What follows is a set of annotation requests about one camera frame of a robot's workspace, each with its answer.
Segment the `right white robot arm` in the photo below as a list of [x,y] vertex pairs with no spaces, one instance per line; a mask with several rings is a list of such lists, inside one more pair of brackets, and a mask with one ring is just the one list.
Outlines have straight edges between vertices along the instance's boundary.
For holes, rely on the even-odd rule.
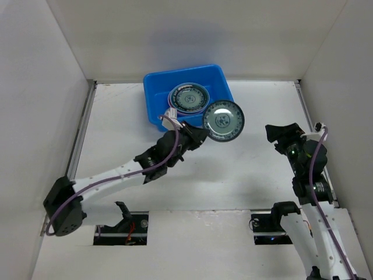
[[296,123],[266,125],[265,130],[267,140],[291,166],[293,191],[298,198],[298,202],[273,205],[271,226],[284,230],[290,238],[307,279],[358,279],[337,227],[332,189],[323,175],[328,162],[323,145],[327,126],[318,122],[309,134]]

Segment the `pink plastic plate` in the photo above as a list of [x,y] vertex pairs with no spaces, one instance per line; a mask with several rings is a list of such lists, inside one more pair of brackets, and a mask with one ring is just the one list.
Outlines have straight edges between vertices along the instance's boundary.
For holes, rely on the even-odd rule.
[[181,112],[180,112],[178,106],[176,105],[176,103],[173,102],[173,96],[174,96],[173,92],[170,92],[168,94],[168,97],[167,97],[168,105],[169,105],[170,108],[176,109],[177,115],[180,116]]

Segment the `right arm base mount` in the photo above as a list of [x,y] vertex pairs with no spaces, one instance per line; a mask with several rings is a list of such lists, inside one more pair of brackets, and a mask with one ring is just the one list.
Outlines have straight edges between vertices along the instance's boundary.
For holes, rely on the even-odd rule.
[[274,223],[269,210],[251,211],[248,226],[253,232],[256,246],[292,244],[285,230]]

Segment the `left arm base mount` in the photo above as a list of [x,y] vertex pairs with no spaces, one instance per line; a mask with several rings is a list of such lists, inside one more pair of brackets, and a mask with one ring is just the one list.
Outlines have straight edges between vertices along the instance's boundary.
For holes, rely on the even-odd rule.
[[145,246],[149,227],[148,212],[131,212],[132,218],[119,226],[96,226],[94,246]]

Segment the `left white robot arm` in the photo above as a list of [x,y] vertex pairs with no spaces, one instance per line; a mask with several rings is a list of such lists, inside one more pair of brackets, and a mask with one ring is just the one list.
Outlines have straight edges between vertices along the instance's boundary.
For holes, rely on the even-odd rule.
[[84,179],[58,178],[43,201],[49,218],[46,235],[66,236],[85,223],[98,225],[99,219],[93,217],[96,201],[165,176],[169,168],[183,161],[185,152],[198,149],[208,135],[208,129],[184,121],[126,164]]

